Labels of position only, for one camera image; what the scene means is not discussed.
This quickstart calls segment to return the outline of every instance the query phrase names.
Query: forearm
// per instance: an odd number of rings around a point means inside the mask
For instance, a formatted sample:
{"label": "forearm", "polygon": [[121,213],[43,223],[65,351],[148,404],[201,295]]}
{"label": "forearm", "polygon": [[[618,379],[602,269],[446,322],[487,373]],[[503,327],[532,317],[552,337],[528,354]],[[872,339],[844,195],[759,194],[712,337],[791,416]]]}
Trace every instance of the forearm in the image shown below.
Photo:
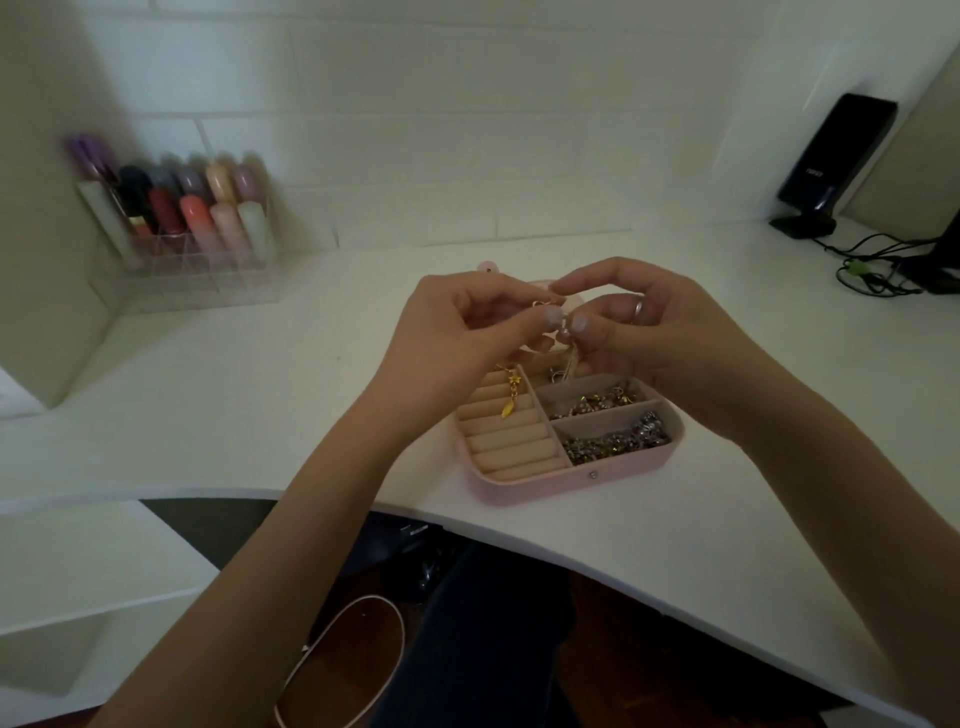
{"label": "forearm", "polygon": [[406,445],[371,421],[361,398],[91,728],[266,725],[373,498]]}
{"label": "forearm", "polygon": [[802,385],[741,447],[938,725],[960,724],[960,534]]}

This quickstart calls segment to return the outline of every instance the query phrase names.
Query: pink jewelry box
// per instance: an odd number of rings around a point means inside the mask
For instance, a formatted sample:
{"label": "pink jewelry box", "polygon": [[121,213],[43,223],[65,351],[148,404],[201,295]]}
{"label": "pink jewelry box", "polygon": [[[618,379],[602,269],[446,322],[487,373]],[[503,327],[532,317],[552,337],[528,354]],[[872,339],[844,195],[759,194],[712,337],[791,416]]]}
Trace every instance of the pink jewelry box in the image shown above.
{"label": "pink jewelry box", "polygon": [[[568,300],[565,309],[582,303]],[[480,499],[510,505],[563,491],[599,485],[659,468],[684,438],[684,421],[673,406],[636,378],[593,375],[551,383],[549,372],[563,369],[570,349],[558,345],[531,362],[504,365],[522,381],[514,412],[502,417],[510,401],[505,369],[489,372],[467,403],[457,408],[454,422],[457,450],[469,486]],[[565,414],[583,395],[610,390],[627,382],[635,400],[612,409],[551,420]],[[627,429],[647,412],[656,412],[670,442],[654,448],[573,465],[563,442],[592,438]]]}

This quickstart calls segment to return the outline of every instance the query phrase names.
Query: white brick wall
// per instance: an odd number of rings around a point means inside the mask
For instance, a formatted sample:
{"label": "white brick wall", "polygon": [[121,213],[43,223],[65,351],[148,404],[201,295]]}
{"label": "white brick wall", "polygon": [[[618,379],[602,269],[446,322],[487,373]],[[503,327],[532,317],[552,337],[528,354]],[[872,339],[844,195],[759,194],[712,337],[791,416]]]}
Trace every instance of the white brick wall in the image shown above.
{"label": "white brick wall", "polygon": [[294,248],[761,218],[841,93],[917,102],[955,0],[15,0],[76,128],[253,157]]}

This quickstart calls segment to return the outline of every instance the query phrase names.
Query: fingernail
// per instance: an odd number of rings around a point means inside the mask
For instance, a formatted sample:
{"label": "fingernail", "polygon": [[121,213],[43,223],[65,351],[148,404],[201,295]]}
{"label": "fingernail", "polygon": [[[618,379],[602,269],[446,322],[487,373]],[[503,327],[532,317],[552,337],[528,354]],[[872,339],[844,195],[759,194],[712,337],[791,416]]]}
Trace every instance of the fingernail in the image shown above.
{"label": "fingernail", "polygon": [[560,325],[564,322],[564,310],[558,305],[544,306],[543,315],[546,317],[546,322],[550,325],[551,330],[560,328]]}
{"label": "fingernail", "polygon": [[583,333],[587,330],[587,324],[587,317],[577,314],[573,317],[573,321],[570,322],[570,330],[574,333]]}

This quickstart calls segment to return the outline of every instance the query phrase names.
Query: white wall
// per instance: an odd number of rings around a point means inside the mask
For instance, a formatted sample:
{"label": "white wall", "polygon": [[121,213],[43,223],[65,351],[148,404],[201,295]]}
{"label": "white wall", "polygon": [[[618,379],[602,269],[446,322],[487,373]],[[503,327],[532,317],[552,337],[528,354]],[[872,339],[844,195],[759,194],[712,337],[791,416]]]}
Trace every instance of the white wall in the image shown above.
{"label": "white wall", "polygon": [[938,237],[960,209],[960,51],[851,202],[849,214],[903,238]]}
{"label": "white wall", "polygon": [[845,91],[911,107],[955,0],[18,0],[77,129],[261,157],[294,247],[762,218]]}
{"label": "white wall", "polygon": [[9,30],[0,16],[0,417],[58,403],[111,320],[86,281],[100,233],[59,116]]}

